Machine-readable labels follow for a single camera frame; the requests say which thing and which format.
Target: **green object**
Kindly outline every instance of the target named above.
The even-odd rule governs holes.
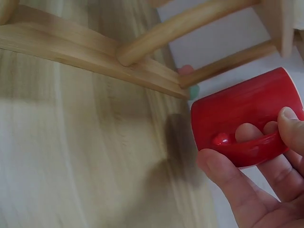
[[[198,84],[191,86],[189,89],[190,92],[190,100],[194,100],[195,98],[197,98],[197,96],[199,95],[200,92],[200,87]]]

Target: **mug handle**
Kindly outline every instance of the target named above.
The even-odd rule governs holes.
[[[212,149],[227,156],[232,163],[241,168],[260,164],[274,159],[288,150],[279,131],[261,138],[229,145],[213,145]]]

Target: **red cup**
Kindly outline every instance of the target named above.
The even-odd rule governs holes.
[[[257,165],[287,151],[279,132],[237,143],[236,129],[251,123],[263,130],[291,107],[300,120],[304,111],[299,93],[284,68],[278,68],[204,97],[191,107],[191,125],[198,150],[214,149],[237,167]]]

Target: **wooden floor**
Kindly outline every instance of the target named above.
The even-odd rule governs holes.
[[[158,23],[145,0],[21,3],[122,42]],[[0,50],[0,228],[214,228],[196,153],[185,101]]]

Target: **finger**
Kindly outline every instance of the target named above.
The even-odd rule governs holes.
[[[289,160],[294,169],[304,177],[304,158],[293,150],[286,152],[285,157]]]
[[[240,227],[253,227],[268,213],[256,191],[227,157],[204,149],[198,154],[198,166],[222,189]]]
[[[294,111],[283,108],[278,116],[278,127],[282,140],[293,151],[304,155],[304,121],[298,120]]]
[[[273,133],[276,130],[276,122],[269,122],[264,127],[265,134]],[[257,167],[282,202],[290,202],[304,191],[303,177],[284,155],[266,161]]]
[[[194,71],[194,68],[191,65],[184,65],[182,68],[179,68],[178,73],[182,76],[191,74]]]
[[[250,140],[258,139],[263,136],[263,133],[254,125],[244,123],[236,129],[235,138],[237,142],[243,143]]]

